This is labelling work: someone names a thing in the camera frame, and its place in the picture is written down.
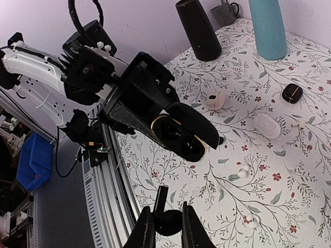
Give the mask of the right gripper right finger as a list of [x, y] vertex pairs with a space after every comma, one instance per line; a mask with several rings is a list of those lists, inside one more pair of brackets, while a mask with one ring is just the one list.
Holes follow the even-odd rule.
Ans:
[[207, 235], [193, 206], [185, 201], [182, 207], [182, 247], [216, 248]]

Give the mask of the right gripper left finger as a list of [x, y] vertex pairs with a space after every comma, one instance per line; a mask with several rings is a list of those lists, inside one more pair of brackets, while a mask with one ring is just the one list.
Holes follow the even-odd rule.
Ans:
[[123, 248], [156, 247], [155, 216], [149, 206], [142, 209], [139, 218]]

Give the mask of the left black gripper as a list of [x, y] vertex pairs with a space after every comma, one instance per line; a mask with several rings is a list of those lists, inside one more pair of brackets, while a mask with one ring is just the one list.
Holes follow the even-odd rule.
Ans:
[[140, 52], [114, 81], [98, 118], [123, 134], [143, 133], [164, 149], [173, 152], [151, 130], [152, 122], [179, 97], [170, 82], [172, 73], [149, 54]]

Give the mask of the black earbud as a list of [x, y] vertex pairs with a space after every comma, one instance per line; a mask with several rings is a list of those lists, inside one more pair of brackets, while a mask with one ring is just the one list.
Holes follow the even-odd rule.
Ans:
[[154, 220], [155, 230], [162, 236], [173, 236], [182, 230], [182, 212], [179, 210], [165, 210], [169, 187], [160, 185], [158, 188], [155, 205]]

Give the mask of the black gold-trim charging case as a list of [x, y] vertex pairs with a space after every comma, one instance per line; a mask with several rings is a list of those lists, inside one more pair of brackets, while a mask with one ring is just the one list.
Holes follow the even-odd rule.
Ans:
[[153, 133], [175, 154], [189, 162], [200, 161], [206, 146], [216, 149], [223, 138], [215, 126], [194, 108], [180, 102], [166, 108], [153, 122]]

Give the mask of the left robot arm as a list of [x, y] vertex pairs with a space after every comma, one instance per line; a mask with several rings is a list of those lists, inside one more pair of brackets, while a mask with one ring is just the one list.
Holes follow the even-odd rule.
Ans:
[[126, 63], [115, 56], [117, 48], [93, 20], [71, 35], [57, 57], [42, 52], [15, 33], [1, 49], [1, 88], [32, 100], [71, 141], [100, 148], [103, 140], [89, 123], [87, 112], [70, 110], [58, 102], [58, 93], [80, 105], [99, 103], [97, 122], [122, 134], [141, 132], [160, 146], [152, 132], [153, 121], [179, 101], [172, 73], [145, 52]]

